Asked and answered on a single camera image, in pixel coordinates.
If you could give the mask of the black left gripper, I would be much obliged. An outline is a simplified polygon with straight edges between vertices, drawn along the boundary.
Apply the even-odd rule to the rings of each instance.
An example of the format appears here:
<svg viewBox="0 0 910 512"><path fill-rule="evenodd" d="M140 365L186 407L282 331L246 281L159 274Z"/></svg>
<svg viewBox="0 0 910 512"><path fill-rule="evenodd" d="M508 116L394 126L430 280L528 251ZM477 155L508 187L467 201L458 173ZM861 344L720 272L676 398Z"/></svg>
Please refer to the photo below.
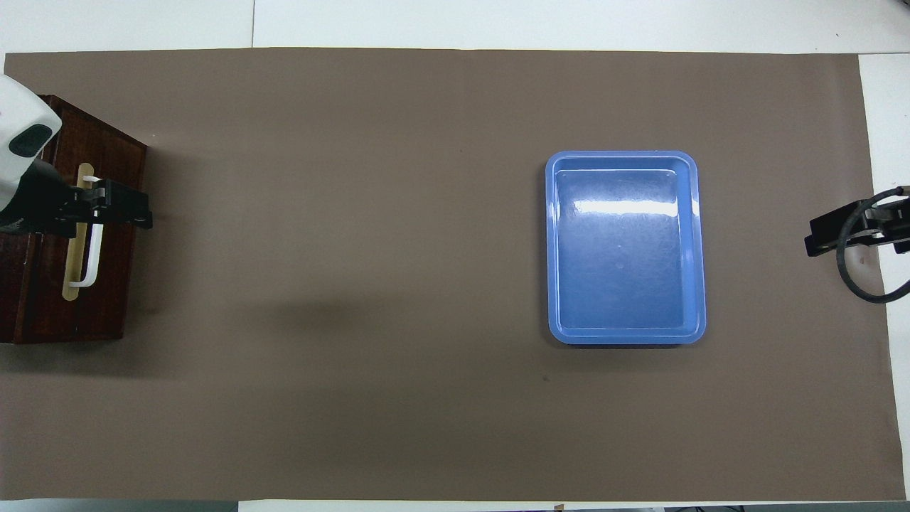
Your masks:
<svg viewBox="0 0 910 512"><path fill-rule="evenodd" d="M64 210L72 201L74 220L66 220ZM1 213L1 231L10 235L75 236L78 225L95 223L152 229L149 195L113 179L101 179L93 188L76 188L54 166L36 159Z"/></svg>

